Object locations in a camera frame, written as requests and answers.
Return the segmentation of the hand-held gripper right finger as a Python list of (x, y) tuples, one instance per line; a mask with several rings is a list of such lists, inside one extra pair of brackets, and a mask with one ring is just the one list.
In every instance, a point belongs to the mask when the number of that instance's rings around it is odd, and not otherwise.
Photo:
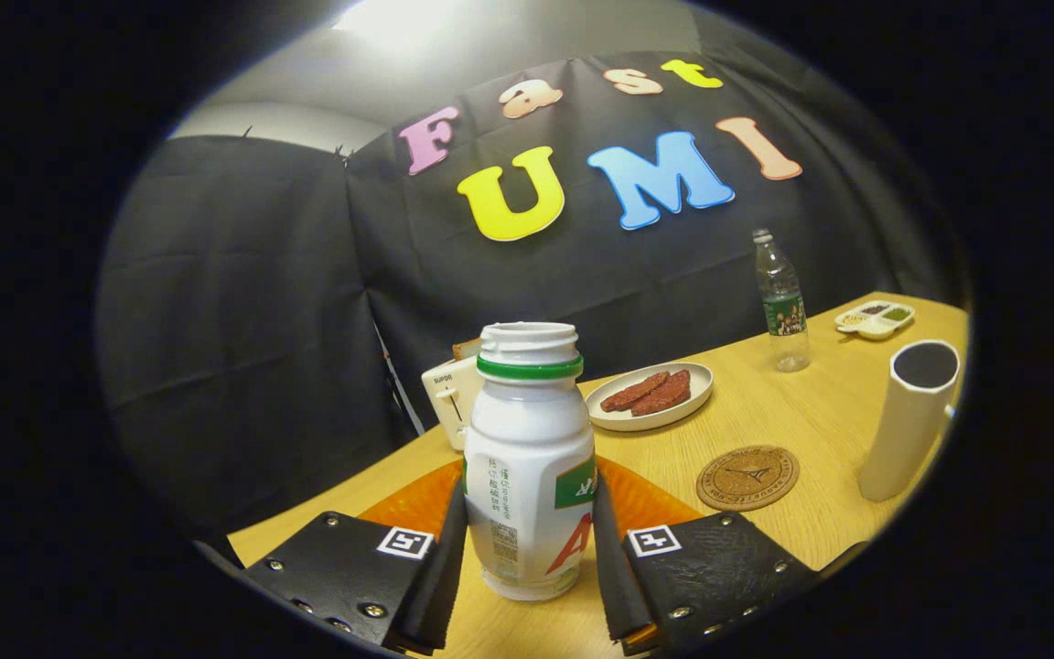
[(741, 513), (699, 513), (604, 456), (597, 478), (599, 596), (627, 656), (694, 654), (820, 580)]

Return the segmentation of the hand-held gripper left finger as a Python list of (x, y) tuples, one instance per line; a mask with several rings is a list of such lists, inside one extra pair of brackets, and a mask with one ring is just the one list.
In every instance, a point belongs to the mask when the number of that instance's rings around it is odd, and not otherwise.
[(463, 460), (364, 513), (318, 513), (243, 576), (323, 624), (371, 645), (434, 654), (455, 608), (466, 541)]

